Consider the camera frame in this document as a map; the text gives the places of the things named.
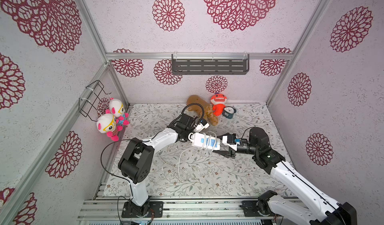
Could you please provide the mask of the brown plush toy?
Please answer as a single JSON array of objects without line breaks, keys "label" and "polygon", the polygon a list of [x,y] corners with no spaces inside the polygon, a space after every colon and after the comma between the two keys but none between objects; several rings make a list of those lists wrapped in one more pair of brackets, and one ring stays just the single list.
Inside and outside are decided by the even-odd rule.
[{"label": "brown plush toy", "polygon": [[203,100],[198,95],[189,96],[189,98],[187,99],[187,105],[191,105],[190,107],[188,107],[188,111],[197,113],[199,117],[203,115],[203,118],[211,126],[217,126],[219,124],[219,118],[218,116],[214,115],[213,106]]}]

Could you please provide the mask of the white power strip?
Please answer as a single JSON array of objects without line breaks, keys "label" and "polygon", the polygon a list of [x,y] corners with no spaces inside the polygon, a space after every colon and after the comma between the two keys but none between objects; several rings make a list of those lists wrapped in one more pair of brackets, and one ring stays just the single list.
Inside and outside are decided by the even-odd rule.
[{"label": "white power strip", "polygon": [[201,150],[219,151],[221,148],[221,140],[217,137],[216,133],[208,131],[207,133],[190,133],[188,136],[189,141],[193,147]]}]

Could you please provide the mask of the teal alarm clock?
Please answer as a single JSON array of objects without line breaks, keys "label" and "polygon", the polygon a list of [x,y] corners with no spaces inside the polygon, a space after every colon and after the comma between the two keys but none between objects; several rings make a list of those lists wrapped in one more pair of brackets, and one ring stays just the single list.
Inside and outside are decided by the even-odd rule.
[{"label": "teal alarm clock", "polygon": [[222,115],[227,119],[232,119],[234,114],[237,112],[236,108],[227,106],[223,109]]}]

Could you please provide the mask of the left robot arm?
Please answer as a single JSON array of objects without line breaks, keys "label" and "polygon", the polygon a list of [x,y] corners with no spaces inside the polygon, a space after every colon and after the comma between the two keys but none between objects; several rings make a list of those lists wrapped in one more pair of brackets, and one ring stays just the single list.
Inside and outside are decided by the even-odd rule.
[{"label": "left robot arm", "polygon": [[190,133],[201,131],[207,126],[208,122],[205,119],[182,114],[152,139],[147,141],[130,139],[118,163],[118,169],[130,182],[133,205],[140,208],[149,200],[144,180],[151,170],[155,153],[177,141],[185,142]]}]

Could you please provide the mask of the red shark plush toy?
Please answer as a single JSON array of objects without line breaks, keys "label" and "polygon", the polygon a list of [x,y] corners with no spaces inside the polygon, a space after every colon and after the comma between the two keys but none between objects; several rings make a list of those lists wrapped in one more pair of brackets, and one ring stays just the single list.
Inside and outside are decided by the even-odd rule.
[{"label": "red shark plush toy", "polygon": [[226,107],[227,97],[223,94],[217,93],[214,94],[210,101],[213,104],[213,114],[215,116],[220,116]]}]

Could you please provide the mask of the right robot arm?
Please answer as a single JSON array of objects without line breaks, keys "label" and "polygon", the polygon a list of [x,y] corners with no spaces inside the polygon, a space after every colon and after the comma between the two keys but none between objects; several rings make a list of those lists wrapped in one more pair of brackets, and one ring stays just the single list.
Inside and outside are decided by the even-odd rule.
[{"label": "right robot arm", "polygon": [[262,128],[252,127],[248,139],[230,133],[219,136],[219,139],[228,149],[217,151],[217,154],[227,158],[234,158],[236,154],[251,155],[259,168],[283,183],[304,203],[304,206],[297,205],[269,190],[252,206],[261,216],[280,215],[297,225],[358,223],[357,211],[351,204],[339,203],[297,172],[283,155],[272,149],[269,136]]}]

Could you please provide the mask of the upper pink white plush doll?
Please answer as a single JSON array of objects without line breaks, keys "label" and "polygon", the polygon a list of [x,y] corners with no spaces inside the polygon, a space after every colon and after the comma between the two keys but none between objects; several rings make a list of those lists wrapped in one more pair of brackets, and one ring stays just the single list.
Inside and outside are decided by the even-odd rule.
[{"label": "upper pink white plush doll", "polygon": [[106,114],[113,114],[116,118],[116,124],[119,126],[127,126],[130,124],[128,121],[129,114],[126,111],[123,102],[119,99],[110,98]]}]

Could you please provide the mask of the lower pink white plush doll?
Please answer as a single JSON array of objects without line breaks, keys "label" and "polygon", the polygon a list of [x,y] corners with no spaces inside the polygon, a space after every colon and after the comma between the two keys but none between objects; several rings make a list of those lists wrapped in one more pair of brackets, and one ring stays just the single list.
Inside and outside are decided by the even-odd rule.
[{"label": "lower pink white plush doll", "polygon": [[117,120],[113,114],[104,114],[97,119],[98,131],[106,134],[114,142],[119,140],[118,133],[123,130],[123,127],[117,124]]}]

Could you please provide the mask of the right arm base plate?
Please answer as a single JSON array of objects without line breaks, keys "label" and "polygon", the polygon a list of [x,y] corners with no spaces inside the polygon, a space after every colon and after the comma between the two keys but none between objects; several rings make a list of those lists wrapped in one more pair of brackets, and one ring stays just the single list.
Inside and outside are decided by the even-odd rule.
[{"label": "right arm base plate", "polygon": [[261,201],[256,200],[245,200],[242,201],[240,208],[243,209],[245,217],[274,217],[275,213],[273,213],[268,204]]}]

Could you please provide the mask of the grey wall shelf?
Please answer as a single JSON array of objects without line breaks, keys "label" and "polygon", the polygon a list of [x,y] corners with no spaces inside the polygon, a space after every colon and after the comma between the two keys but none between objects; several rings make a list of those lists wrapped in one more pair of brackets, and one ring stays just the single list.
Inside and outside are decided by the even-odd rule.
[{"label": "grey wall shelf", "polygon": [[248,56],[242,59],[179,59],[172,55],[174,75],[246,75],[250,70]]}]

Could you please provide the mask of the pink white plush doll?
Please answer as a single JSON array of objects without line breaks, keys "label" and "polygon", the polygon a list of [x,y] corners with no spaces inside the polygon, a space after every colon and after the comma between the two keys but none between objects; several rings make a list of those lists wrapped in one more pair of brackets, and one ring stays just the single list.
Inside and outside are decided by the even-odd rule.
[{"label": "pink white plush doll", "polygon": [[128,121],[129,114],[126,111],[123,102],[119,99],[110,98],[106,114],[113,114],[116,118],[116,124],[119,126],[127,126],[130,124]]},{"label": "pink white plush doll", "polygon": [[123,127],[117,124],[117,120],[113,114],[104,114],[97,119],[98,131],[106,134],[114,142],[119,140],[118,133],[123,130]]}]

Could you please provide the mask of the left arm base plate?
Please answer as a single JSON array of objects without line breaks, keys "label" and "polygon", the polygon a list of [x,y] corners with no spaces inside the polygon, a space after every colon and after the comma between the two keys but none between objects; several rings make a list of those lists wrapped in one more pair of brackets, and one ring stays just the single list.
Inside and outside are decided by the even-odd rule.
[{"label": "left arm base plate", "polygon": [[122,218],[161,218],[164,202],[147,201],[142,206],[132,201],[124,203]]}]

